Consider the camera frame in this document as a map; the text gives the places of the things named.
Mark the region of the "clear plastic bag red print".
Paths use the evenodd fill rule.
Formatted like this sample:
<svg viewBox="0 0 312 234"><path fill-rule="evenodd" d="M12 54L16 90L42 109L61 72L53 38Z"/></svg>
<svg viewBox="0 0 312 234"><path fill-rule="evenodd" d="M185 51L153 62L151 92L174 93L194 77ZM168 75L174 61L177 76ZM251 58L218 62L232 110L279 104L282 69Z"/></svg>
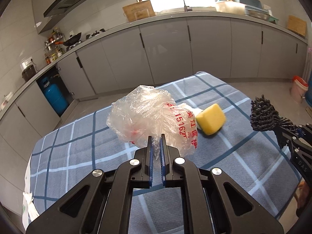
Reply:
<svg viewBox="0 0 312 234"><path fill-rule="evenodd" d="M164 89L140 85L112 103L107 126L124 142L142 148L152 136L153 155L160 157L161 134L181 156L198 146L196 117L187 104L178 105Z"/></svg>

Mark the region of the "grey kitchen cabinets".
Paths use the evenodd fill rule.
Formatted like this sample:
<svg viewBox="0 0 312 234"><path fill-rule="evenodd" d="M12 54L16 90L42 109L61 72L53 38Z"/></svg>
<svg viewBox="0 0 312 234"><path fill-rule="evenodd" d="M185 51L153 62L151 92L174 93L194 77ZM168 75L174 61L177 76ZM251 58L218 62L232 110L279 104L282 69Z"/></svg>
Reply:
<svg viewBox="0 0 312 234"><path fill-rule="evenodd" d="M1 112L1 136L23 159L61 121L39 80L58 74L72 101L162 85L199 71L221 79L290 79L304 73L308 43L281 26L228 13L188 12L126 23L46 66Z"/></svg>

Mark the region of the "pink bucket with red bag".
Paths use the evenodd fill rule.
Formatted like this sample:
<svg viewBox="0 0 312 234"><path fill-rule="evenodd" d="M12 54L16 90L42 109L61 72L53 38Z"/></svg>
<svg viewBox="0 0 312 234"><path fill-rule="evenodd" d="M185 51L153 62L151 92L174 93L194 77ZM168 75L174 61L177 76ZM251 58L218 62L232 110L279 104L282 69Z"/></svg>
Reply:
<svg viewBox="0 0 312 234"><path fill-rule="evenodd" d="M295 75L292 79L292 86L290 88L290 95L292 99L300 104L305 99L305 94L308 91L308 83L300 76Z"/></svg>

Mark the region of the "yellow sponge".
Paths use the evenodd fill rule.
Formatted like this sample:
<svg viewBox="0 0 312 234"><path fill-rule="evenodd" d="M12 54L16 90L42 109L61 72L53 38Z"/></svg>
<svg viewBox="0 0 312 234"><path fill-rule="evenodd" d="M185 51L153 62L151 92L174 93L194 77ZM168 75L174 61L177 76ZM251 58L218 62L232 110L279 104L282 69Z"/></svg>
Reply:
<svg viewBox="0 0 312 234"><path fill-rule="evenodd" d="M208 136L216 133L226 122L225 113L218 104L213 104L196 115L201 130Z"/></svg>

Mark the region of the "wooden cutting board right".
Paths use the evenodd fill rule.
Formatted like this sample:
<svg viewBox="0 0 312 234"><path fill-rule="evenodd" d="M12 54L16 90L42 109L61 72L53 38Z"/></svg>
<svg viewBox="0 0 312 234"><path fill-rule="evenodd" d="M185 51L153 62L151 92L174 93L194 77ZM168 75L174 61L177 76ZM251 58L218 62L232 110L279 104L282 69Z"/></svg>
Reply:
<svg viewBox="0 0 312 234"><path fill-rule="evenodd" d="M307 32L307 22L296 16L289 15L287 20L287 29L305 37Z"/></svg>

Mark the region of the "wooden cutting board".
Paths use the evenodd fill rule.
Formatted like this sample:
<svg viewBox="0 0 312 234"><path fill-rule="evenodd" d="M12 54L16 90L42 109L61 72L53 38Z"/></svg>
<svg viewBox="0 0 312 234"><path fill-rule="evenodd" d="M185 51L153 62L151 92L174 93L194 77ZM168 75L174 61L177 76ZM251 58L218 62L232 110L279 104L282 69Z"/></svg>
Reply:
<svg viewBox="0 0 312 234"><path fill-rule="evenodd" d="M287 29L305 37L307 32L307 22L296 16L289 15L287 20Z"/></svg>
<svg viewBox="0 0 312 234"><path fill-rule="evenodd" d="M129 22L155 16L155 11L150 0L124 6L123 11Z"/></svg>

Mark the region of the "blue gas cylinder left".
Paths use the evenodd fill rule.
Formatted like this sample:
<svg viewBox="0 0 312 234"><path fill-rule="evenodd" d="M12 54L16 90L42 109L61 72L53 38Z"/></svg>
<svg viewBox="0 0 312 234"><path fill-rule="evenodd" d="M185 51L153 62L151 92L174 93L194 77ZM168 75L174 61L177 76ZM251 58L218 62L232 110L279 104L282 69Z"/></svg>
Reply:
<svg viewBox="0 0 312 234"><path fill-rule="evenodd" d="M47 101L52 106L54 111L61 116L69 106L69 103L60 88L57 84L52 83L48 77L41 80L41 85L43 87L43 94Z"/></svg>

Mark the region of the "blue dish rack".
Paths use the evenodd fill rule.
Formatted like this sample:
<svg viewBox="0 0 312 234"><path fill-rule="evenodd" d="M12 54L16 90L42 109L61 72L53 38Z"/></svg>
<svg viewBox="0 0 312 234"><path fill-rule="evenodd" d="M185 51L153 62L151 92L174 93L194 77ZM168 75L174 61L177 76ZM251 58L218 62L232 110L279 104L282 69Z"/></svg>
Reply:
<svg viewBox="0 0 312 234"><path fill-rule="evenodd" d="M264 9L260 0L235 0L245 5L245 14L253 18L267 21L270 17L269 11Z"/></svg>

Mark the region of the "wooden cutting board left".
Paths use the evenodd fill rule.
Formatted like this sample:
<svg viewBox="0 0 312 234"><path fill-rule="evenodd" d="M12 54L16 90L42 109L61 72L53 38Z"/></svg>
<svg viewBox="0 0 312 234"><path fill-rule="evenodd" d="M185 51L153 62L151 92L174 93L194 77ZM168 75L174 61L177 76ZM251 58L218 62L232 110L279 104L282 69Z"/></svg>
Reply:
<svg viewBox="0 0 312 234"><path fill-rule="evenodd" d="M124 6L123 11L129 22L155 16L155 11L150 0Z"/></svg>

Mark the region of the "black wok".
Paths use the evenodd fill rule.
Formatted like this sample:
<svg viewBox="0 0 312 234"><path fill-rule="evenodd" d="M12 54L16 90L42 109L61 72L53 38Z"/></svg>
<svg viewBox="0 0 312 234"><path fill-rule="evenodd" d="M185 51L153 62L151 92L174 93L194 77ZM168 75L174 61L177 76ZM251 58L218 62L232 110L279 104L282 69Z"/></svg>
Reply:
<svg viewBox="0 0 312 234"><path fill-rule="evenodd" d="M82 33L77 33L73 36L71 36L67 41L55 41L55 45L57 44L62 44L66 47L70 47L70 46L73 46L74 44L78 43L80 41L80 38L81 38L81 35Z"/></svg>

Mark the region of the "spice rack with bottles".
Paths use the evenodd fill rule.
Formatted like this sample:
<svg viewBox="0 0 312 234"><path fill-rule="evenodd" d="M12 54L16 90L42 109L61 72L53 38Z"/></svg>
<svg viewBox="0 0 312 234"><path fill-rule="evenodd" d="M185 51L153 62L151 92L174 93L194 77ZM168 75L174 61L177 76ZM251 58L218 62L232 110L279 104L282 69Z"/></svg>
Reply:
<svg viewBox="0 0 312 234"><path fill-rule="evenodd" d="M56 61L65 53L62 47L64 41L65 35L57 27L53 28L50 36L44 42L44 56L47 65Z"/></svg>

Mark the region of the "dark rice cooker pot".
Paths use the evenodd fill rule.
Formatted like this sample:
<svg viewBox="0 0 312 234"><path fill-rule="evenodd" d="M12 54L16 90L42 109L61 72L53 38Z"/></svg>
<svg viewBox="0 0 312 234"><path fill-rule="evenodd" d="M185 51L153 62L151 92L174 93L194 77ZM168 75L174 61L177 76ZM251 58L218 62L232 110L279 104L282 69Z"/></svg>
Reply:
<svg viewBox="0 0 312 234"><path fill-rule="evenodd" d="M22 62L21 69L22 69L21 75L25 82L28 82L36 74L35 65L33 64L32 61Z"/></svg>

